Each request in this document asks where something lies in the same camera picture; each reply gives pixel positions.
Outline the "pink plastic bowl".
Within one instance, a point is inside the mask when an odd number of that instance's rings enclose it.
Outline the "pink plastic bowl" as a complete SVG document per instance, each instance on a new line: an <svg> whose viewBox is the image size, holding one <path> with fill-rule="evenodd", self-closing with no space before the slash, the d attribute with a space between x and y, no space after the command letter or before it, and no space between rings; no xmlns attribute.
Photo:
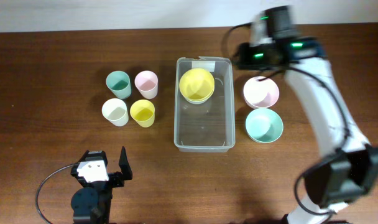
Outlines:
<svg viewBox="0 0 378 224"><path fill-rule="evenodd" d="M243 96L246 104L253 109L270 108L278 101L280 91L273 80L258 76L244 84Z"/></svg>

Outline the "white plastic cup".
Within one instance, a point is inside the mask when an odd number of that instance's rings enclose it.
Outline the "white plastic cup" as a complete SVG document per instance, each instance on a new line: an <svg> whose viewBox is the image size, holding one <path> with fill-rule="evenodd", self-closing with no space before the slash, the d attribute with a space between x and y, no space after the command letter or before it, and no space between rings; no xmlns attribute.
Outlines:
<svg viewBox="0 0 378 224"><path fill-rule="evenodd" d="M127 106L119 98L107 100L103 104L101 112L109 122L118 127L125 126L129 121Z"/></svg>

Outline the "yellow plastic cup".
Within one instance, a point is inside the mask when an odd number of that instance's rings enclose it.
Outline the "yellow plastic cup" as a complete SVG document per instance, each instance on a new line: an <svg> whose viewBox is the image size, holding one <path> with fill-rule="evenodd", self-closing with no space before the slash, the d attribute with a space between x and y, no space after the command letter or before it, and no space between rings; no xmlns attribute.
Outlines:
<svg viewBox="0 0 378 224"><path fill-rule="evenodd" d="M149 128L155 121L155 106L149 100L137 100L130 108L130 115L143 128Z"/></svg>

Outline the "green plastic bowl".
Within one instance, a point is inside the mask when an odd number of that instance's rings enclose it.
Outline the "green plastic bowl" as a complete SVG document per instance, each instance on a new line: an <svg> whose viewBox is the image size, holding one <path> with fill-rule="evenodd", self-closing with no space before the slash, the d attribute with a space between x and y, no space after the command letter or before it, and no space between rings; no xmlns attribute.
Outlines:
<svg viewBox="0 0 378 224"><path fill-rule="evenodd" d="M258 108L251 111L245 121L247 135L255 142L271 143L284 131L281 117L273 110Z"/></svg>

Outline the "green plastic cup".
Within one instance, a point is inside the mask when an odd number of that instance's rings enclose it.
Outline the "green plastic cup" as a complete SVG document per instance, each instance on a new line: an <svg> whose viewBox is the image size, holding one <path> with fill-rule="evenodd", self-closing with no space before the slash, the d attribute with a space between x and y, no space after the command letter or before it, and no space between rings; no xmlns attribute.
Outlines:
<svg viewBox="0 0 378 224"><path fill-rule="evenodd" d="M132 93L129 75L123 71L111 72L106 77L106 86L117 98L122 100L130 97Z"/></svg>

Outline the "yellow plastic bowl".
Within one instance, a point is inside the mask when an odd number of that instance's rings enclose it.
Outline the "yellow plastic bowl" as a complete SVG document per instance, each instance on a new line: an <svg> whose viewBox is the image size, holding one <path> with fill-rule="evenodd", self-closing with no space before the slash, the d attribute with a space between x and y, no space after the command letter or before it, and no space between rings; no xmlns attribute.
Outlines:
<svg viewBox="0 0 378 224"><path fill-rule="evenodd" d="M203 68L193 68L185 72L178 83L182 96L191 100L201 100L213 94L214 85L214 76Z"/></svg>

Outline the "pink plastic cup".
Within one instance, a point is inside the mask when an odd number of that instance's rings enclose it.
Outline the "pink plastic cup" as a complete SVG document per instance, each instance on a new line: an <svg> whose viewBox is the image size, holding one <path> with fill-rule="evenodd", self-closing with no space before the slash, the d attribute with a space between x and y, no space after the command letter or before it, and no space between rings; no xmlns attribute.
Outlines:
<svg viewBox="0 0 378 224"><path fill-rule="evenodd" d="M144 98L153 99L157 96L159 80L154 72L145 70L138 73L134 83Z"/></svg>

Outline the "white plastic bowl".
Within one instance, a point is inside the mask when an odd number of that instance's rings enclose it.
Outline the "white plastic bowl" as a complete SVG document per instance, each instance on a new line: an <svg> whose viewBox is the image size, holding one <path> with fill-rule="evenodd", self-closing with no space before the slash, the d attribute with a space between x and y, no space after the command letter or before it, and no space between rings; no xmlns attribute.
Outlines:
<svg viewBox="0 0 378 224"><path fill-rule="evenodd" d="M209 98L211 98L212 94L206 96L205 98L201 99L201 100L191 100L189 98L184 98L187 102L191 103L191 104L194 104L194 105L199 105L199 104L202 104L204 102L206 102Z"/></svg>

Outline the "clear plastic storage container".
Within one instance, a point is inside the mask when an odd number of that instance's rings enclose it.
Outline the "clear plastic storage container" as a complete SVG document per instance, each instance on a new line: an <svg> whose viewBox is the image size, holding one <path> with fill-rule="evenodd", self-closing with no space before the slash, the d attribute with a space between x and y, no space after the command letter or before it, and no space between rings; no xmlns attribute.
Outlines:
<svg viewBox="0 0 378 224"><path fill-rule="evenodd" d="M179 81L193 68L209 71L214 93L192 104L180 93ZM234 82L231 61L222 57L177 60L175 78L174 144L181 152L227 152L236 143Z"/></svg>

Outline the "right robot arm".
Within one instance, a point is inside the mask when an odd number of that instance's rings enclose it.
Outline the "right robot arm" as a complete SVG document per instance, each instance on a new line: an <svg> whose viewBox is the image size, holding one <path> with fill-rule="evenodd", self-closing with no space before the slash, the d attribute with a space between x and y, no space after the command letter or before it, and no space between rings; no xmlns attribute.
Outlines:
<svg viewBox="0 0 378 224"><path fill-rule="evenodd" d="M238 47L240 70L282 74L300 101L318 141L320 161L297 182L306 194L283 223L331 223L333 215L373 189L378 179L378 146L353 120L335 83L331 64L315 37L302 36L288 6L260 12L251 40Z"/></svg>

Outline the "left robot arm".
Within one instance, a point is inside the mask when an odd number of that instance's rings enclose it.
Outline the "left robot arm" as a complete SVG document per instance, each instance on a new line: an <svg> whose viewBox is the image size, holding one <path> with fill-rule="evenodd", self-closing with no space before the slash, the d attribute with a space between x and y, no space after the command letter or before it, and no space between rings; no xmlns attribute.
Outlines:
<svg viewBox="0 0 378 224"><path fill-rule="evenodd" d="M109 223L113 189L132 179L126 149L121 148L120 171L108 172L107 165L104 151L86 151L71 168L71 176L82 186L71 198L74 223Z"/></svg>

